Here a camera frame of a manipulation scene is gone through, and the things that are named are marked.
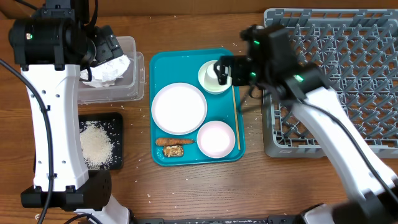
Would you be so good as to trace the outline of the large pink plate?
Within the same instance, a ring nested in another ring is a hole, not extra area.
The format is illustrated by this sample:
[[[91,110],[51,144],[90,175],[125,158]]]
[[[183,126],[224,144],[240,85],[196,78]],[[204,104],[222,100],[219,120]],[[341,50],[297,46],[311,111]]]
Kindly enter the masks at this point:
[[[151,115],[162,131],[185,135],[202,125],[207,109],[206,98],[197,87],[188,83],[173,83],[156,93]]]

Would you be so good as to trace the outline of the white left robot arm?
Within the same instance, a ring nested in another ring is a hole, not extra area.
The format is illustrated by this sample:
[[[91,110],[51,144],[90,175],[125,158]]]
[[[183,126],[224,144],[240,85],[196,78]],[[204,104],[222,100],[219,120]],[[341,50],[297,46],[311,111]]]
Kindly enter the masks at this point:
[[[97,27],[88,1],[46,0],[9,31],[14,75],[27,87],[35,139],[31,187],[21,193],[25,208],[74,212],[94,223],[132,223],[130,209],[112,195],[108,170],[85,164],[78,120],[80,72],[122,55],[110,27]]]

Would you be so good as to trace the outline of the white napkin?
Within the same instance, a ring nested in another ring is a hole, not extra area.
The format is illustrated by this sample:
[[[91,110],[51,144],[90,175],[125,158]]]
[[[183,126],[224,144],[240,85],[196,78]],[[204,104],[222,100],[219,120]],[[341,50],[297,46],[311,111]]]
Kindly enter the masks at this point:
[[[130,64],[130,58],[123,55],[97,67],[91,67],[92,80],[83,83],[94,88],[112,86],[118,78],[123,77]]]

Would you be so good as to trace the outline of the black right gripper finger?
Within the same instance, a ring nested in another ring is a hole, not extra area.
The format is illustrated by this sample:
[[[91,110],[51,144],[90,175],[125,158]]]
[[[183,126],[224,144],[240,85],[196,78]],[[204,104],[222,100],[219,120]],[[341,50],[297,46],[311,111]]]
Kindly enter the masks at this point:
[[[217,60],[213,66],[213,70],[217,75],[225,74],[229,75],[230,66],[232,62],[232,56],[224,55]]]
[[[231,78],[230,75],[227,75],[225,73],[218,74],[218,83],[221,86],[231,85],[232,84],[232,78]]]

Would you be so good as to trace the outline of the white plastic cup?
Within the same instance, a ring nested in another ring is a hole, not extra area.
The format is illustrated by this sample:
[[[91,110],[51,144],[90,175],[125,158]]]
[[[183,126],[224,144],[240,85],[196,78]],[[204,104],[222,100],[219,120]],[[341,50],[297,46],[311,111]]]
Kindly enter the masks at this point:
[[[214,71],[215,63],[216,63],[215,61],[211,61],[209,66],[207,66],[205,70],[204,84],[209,89],[221,88],[221,85],[218,82],[218,76]]]

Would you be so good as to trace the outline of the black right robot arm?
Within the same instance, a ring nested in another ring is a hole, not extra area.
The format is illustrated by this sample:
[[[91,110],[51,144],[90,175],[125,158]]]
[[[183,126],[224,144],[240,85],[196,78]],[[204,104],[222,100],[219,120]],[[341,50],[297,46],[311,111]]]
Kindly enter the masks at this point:
[[[348,200],[310,207],[295,223],[396,223],[397,175],[373,153],[315,63],[301,64],[282,25],[253,25],[240,34],[245,55],[222,56],[213,69],[220,85],[257,87],[289,107],[323,149]]]

